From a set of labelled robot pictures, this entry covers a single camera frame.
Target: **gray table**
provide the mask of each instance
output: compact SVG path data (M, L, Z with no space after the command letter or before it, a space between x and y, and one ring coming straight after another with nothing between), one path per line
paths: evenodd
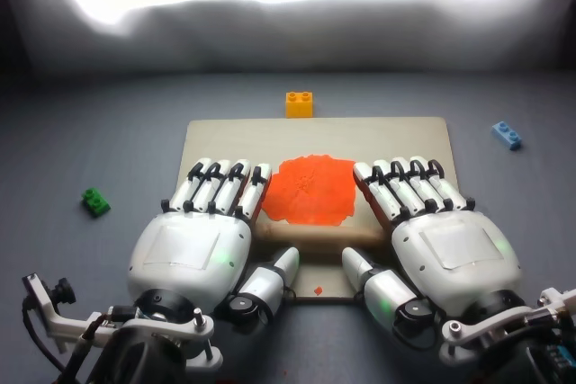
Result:
M312 90L317 117L444 117L462 192L516 249L525 272L521 295L534 302L544 288L576 286L576 76L170 76L0 87L5 382L57 376L21 324L20 278L37 272L51 284L67 276L78 302L62 310L74 318L125 304L131 249L174 190L188 122L283 117L288 90ZM522 150L509 152L491 136L500 120L522 136ZM90 186L112 204L101 219L78 204ZM213 343L225 356L219 377L239 382L462 377L428 358L410 366L409 355L351 306L289 308L269 332L250 338L219 326Z

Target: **lego brick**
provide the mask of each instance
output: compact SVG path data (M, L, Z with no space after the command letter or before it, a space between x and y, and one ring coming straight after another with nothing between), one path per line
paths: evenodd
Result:
M82 203L95 218L102 216L110 209L110 204L95 188L85 190L82 194Z
M522 145L522 138L505 121L499 121L492 126L492 134L510 150L517 150Z
M286 119L313 117L312 92L288 92L286 94Z

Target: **robotic arm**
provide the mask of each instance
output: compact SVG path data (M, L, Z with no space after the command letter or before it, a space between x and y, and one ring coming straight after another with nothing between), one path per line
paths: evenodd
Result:
M64 318L58 304L76 301L65 280L49 290L35 273L22 278L28 291L24 324L62 372L58 384L76 382L93 345L103 352L89 382L184 383L188 372L215 371L222 364L220 351L210 344L211 316L236 325L273 321L298 270L299 254L290 248L248 274L251 229L272 176L268 164L257 165L251 178L250 171L246 159L233 165L202 158L174 196L161 201L162 213L144 229L130 259L132 306L110 307L86 321ZM33 332L30 310L62 353L66 343L76 344L66 367ZM202 352L186 359L181 347L188 343L202 344Z
M540 383L576 380L571 314L576 290L543 291L540 308L517 294L520 266L502 232L474 212L442 166L414 156L354 166L376 218L392 227L400 272L352 248L344 271L376 321L415 351L439 347L449 365L480 361L492 377L523 363Z

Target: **white backdrop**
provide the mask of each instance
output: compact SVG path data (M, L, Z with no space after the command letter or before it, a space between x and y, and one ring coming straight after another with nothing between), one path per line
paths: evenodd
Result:
M11 0L37 72L521 70L571 0Z

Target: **green lego brick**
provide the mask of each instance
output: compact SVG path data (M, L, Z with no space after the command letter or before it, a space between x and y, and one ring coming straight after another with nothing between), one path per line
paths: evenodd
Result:
M110 209L110 204L95 188L85 190L82 194L82 203L94 217L102 216Z

